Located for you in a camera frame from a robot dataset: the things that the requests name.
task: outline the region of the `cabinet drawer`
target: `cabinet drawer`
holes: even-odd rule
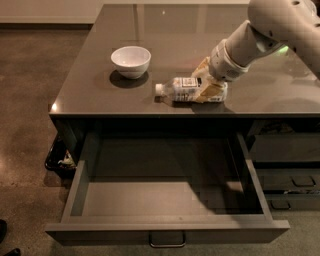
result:
[[[319,210],[319,191],[297,191],[298,194],[266,194],[273,211]]]
[[[243,138],[87,135],[60,223],[62,244],[270,242],[274,221]]]
[[[274,175],[266,175],[257,170],[263,190],[316,190],[320,189],[320,175],[294,175],[280,171]]]

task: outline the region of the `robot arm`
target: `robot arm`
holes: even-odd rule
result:
[[[310,0],[251,0],[248,17],[211,52],[209,72],[232,82],[250,64],[289,46],[320,79],[320,18]]]

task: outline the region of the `table top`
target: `table top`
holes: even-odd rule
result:
[[[290,50],[255,61],[229,83],[223,103],[169,106],[155,84],[190,76],[222,39],[247,19],[246,5],[103,6],[49,112],[51,118],[93,116],[320,117],[320,82]],[[111,62],[128,45],[152,59],[139,79],[123,78]]]

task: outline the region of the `bottle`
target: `bottle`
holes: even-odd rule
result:
[[[226,83],[200,77],[175,77],[165,84],[156,84],[156,96],[175,102],[222,102],[226,98]]]

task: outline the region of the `white bowl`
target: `white bowl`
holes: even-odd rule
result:
[[[151,53],[139,46],[122,47],[111,54],[116,70],[126,78],[139,78],[147,71]]]

